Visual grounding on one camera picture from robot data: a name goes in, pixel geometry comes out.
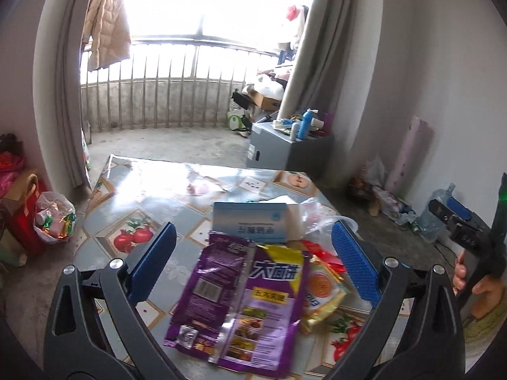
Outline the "person's right hand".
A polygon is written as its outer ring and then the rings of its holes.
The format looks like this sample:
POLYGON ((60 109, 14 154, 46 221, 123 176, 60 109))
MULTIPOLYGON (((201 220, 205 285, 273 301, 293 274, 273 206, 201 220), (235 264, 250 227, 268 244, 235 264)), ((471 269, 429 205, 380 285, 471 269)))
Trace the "person's right hand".
MULTIPOLYGON (((455 260, 455 270, 452 279, 455 295, 463 292, 467 287, 467 267, 465 265, 465 252, 462 251, 455 260)), ((501 302, 504 296, 505 283, 502 278, 487 275, 472 288, 472 305, 467 305, 460 311, 461 320, 467 318, 481 319, 493 311, 501 302)))

